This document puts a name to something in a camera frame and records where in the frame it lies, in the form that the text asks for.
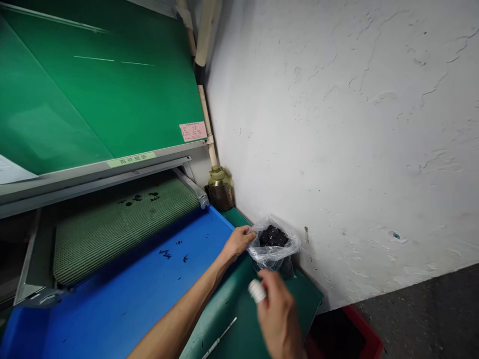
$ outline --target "conveyor belt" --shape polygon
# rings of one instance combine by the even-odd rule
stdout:
[[[53,276],[70,287],[199,206],[171,171],[66,201]]]

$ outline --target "hand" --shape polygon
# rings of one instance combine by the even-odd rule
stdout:
[[[246,234],[251,227],[246,225],[236,228],[228,241],[226,242],[222,254],[228,259],[229,262],[234,262],[242,254],[248,244],[250,244],[256,238],[256,232]]]
[[[277,272],[258,273],[267,298],[258,303],[258,321],[269,355],[273,359],[307,358],[302,346],[298,314],[293,296]]]

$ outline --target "bottle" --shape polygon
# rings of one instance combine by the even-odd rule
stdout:
[[[208,190],[211,204],[218,211],[224,212],[234,207],[233,181],[224,167],[211,167]]]

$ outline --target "gray floor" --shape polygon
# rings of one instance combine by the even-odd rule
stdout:
[[[479,264],[355,305],[381,358],[479,358]]]

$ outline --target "plastic bag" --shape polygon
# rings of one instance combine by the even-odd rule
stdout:
[[[288,238],[284,247],[260,246],[259,237],[270,225],[282,230]],[[256,232],[256,238],[247,248],[249,255],[255,261],[255,270],[258,272],[261,269],[267,268],[280,272],[285,278],[295,278],[290,256],[299,252],[300,240],[298,233],[273,215],[260,218],[248,231],[248,233],[250,232]]]

